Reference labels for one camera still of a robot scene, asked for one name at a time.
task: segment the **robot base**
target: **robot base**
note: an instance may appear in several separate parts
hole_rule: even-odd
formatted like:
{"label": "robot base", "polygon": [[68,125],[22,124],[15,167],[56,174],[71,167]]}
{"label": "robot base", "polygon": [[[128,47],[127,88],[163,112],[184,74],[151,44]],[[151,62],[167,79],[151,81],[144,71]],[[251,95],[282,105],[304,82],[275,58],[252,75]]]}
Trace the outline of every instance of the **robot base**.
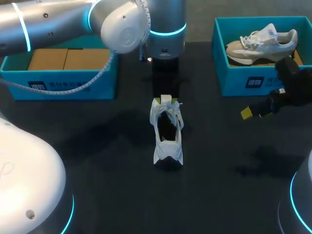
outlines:
{"label": "robot base", "polygon": [[277,211],[282,234],[312,233],[312,160],[307,158],[294,175],[286,195],[280,200]]}
{"label": "robot base", "polygon": [[58,205],[50,216],[28,234],[75,234],[73,219],[75,201],[68,182]]}

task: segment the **dark tabletop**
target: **dark tabletop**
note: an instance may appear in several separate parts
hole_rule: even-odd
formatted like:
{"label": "dark tabletop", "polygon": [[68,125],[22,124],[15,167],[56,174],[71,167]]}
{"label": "dark tabletop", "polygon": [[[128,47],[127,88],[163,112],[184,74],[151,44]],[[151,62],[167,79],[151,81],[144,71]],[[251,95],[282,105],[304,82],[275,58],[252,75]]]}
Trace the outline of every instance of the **dark tabletop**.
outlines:
{"label": "dark tabletop", "polygon": [[243,121],[261,97],[222,97],[211,43],[187,43],[184,166],[164,172],[153,166],[150,67],[137,58],[121,58],[114,101],[14,102],[1,87],[3,114],[63,159],[78,234],[279,233],[279,198],[312,149],[312,108]]}

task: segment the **shoe tongue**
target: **shoe tongue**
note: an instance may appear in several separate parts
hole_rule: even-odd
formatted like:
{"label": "shoe tongue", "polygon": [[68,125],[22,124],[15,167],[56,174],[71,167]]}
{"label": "shoe tongue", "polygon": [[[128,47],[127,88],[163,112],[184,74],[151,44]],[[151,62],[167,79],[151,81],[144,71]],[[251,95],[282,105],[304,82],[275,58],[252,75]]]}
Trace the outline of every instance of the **shoe tongue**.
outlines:
{"label": "shoe tongue", "polygon": [[259,37],[260,41],[266,41],[272,38],[277,40],[277,31],[272,23],[270,23],[261,31],[257,32],[256,35]]}

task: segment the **cable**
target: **cable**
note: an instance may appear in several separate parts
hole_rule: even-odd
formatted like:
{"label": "cable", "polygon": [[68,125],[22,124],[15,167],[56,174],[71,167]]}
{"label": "cable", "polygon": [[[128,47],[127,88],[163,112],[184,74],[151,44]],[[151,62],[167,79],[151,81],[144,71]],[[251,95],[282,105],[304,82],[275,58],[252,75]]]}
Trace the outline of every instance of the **cable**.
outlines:
{"label": "cable", "polygon": [[[144,52],[143,52],[143,45],[146,43],[147,38],[149,37],[150,33],[151,33],[151,15],[150,15],[150,11],[147,7],[147,3],[145,0],[138,0],[140,3],[140,6],[143,8],[144,12],[145,12],[145,16],[147,19],[147,28],[146,28],[146,32],[142,38],[142,41],[140,43],[139,46],[139,50],[140,50],[140,59],[144,59]],[[94,82],[96,82],[99,78],[101,78],[101,76],[104,74],[104,72],[107,71],[108,67],[111,65],[113,59],[114,59],[115,53],[112,52],[107,63],[104,65],[104,67],[99,71],[99,73],[93,77],[89,82],[87,82],[86,84],[77,87],[75,89],[71,89],[71,90],[65,90],[65,91],[47,91],[47,90],[39,90],[39,89],[33,89],[24,85],[20,85],[20,84],[16,84],[13,82],[9,82],[4,80],[3,78],[0,79],[0,83],[1,84],[5,84],[7,86],[12,86],[12,87],[16,87],[19,89],[23,89],[23,90],[27,90],[27,91],[31,91],[31,92],[35,92],[35,93],[40,93],[40,94],[47,94],[47,95],[68,95],[68,94],[74,94],[77,93],[81,90],[84,90],[86,88],[88,88],[89,86],[91,86]]]}
{"label": "cable", "polygon": [[150,14],[150,11],[148,9],[146,1],[145,0],[138,0],[138,1],[141,4],[143,10],[145,11],[145,16],[146,16],[146,19],[147,19],[146,32],[145,32],[145,35],[143,36],[141,44],[139,46],[139,60],[143,61],[143,60],[145,60],[143,46],[146,43],[146,41],[147,41],[147,39],[148,39],[148,37],[150,36],[150,33],[151,33],[151,14]]}

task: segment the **shoe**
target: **shoe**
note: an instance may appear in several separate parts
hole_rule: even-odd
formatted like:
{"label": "shoe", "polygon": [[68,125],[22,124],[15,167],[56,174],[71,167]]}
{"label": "shoe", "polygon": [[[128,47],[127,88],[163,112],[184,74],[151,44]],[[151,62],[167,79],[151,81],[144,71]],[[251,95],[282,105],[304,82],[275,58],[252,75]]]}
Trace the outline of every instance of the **shoe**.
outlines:
{"label": "shoe", "polygon": [[226,46],[227,56],[244,65],[252,65],[258,59],[277,62],[291,56],[298,43],[297,31],[278,33],[272,23],[249,37],[240,37]]}
{"label": "shoe", "polygon": [[171,95],[161,95],[160,104],[153,100],[150,123],[156,135],[154,164],[171,157],[183,165],[181,130],[184,123],[179,106],[177,101],[172,104]]}

